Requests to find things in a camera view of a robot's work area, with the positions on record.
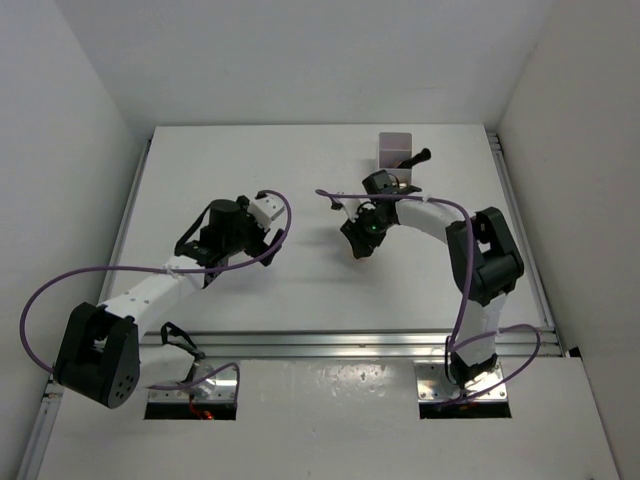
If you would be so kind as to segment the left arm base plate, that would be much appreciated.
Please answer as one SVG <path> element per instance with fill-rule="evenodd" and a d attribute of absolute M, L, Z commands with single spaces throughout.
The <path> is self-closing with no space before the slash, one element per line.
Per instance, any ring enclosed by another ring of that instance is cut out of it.
<path fill-rule="evenodd" d="M 197 364 L 187 378 L 187 383 L 205 380 L 187 389 L 151 389 L 148 398 L 152 402 L 182 402 L 189 398 L 204 403 L 233 403 L 239 392 L 239 364 L 236 362 L 202 362 Z"/>

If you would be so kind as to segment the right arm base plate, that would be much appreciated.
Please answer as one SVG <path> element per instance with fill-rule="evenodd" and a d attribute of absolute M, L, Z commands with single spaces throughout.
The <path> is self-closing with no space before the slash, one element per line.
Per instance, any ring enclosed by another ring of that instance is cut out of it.
<path fill-rule="evenodd" d="M 437 404 L 454 400 L 461 395 L 464 399 L 472 394 L 491 388 L 482 396 L 474 398 L 479 402 L 503 402 L 508 399 L 507 388 L 503 380 L 503 370 L 497 364 L 489 372 L 481 373 L 467 382 L 461 390 L 456 384 L 451 383 L 445 376 L 444 363 L 442 361 L 419 361 L 414 363 L 418 400 L 421 403 Z"/>

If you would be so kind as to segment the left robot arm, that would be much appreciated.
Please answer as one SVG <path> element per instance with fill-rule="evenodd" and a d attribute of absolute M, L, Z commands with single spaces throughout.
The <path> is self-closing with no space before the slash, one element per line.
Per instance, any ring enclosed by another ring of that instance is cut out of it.
<path fill-rule="evenodd" d="M 290 219 L 291 206 L 280 193 L 264 190 L 253 199 L 211 201 L 177 240 L 172 256 L 126 292 L 99 305 L 83 302 L 71 312 L 53 367 L 61 386 L 109 409 L 120 407 L 138 388 L 188 390 L 203 353 L 189 340 L 163 340 L 146 349 L 146 333 L 176 325 L 164 319 L 173 307 L 233 269 L 230 260 L 268 266 L 288 230 L 273 231 L 279 217 Z"/>

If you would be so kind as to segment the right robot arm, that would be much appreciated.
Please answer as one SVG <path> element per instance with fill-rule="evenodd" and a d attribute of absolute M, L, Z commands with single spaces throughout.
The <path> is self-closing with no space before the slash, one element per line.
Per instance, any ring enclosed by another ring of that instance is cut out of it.
<path fill-rule="evenodd" d="M 503 213 L 487 207 L 471 215 L 459 204 L 428 196 L 386 170 L 362 181 L 363 195 L 340 193 L 331 208 L 346 213 L 340 231 L 353 256 L 370 257 L 395 227 L 441 241 L 462 298 L 445 343 L 449 380 L 460 388 L 497 362 L 494 337 L 507 296 L 524 275 L 524 262 Z"/>

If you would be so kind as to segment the black round makeup brush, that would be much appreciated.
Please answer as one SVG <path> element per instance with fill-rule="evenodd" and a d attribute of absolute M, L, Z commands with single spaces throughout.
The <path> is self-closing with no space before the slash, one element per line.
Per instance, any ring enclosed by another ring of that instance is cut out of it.
<path fill-rule="evenodd" d="M 414 168 L 416 165 L 427 162 L 431 158 L 432 158 L 431 150 L 428 148 L 423 148 L 420 152 L 418 152 L 416 155 L 414 155 L 409 159 L 413 161 L 413 168 Z"/>

